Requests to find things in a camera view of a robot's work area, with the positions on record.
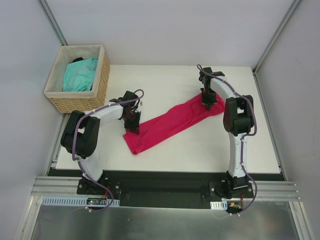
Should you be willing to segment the pink t shirt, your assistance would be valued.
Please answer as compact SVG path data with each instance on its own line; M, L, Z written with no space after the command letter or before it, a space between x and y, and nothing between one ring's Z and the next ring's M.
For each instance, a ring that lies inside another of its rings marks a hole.
M219 95L217 103L207 110L202 104L202 95L198 94L188 101L172 107L165 114L141 123L139 134L127 130L123 138L131 153L137 155L208 117L222 114L224 110L225 101Z

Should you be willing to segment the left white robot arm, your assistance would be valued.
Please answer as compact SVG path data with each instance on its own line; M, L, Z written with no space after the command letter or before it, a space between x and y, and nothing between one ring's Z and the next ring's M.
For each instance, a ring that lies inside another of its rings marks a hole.
M74 110L69 116L60 144L71 154L82 176L89 181L89 190L96 195L109 191L101 179L103 169L96 155L100 128L114 120L122 120L125 130L138 135L141 118L139 107L143 96L142 89L134 92L127 90L124 96L113 98L104 106L87 112Z

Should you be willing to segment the wicker basket with liner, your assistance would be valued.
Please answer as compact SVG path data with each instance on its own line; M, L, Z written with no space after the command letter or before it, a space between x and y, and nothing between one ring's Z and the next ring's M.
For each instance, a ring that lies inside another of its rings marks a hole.
M67 65L80 57L98 59L92 88L90 91L63 91ZM96 109L105 103L110 71L110 63L102 44L61 46L45 85L44 95L60 113Z

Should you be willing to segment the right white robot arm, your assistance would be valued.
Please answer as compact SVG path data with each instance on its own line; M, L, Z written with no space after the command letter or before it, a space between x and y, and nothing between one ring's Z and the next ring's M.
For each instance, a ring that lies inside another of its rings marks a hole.
M254 100L251 95L241 95L227 81L221 71L197 65L202 104L210 110L221 98L224 103L223 127L229 136L230 158L226 178L214 188L216 195L231 199L249 186L247 171L247 137L257 133Z

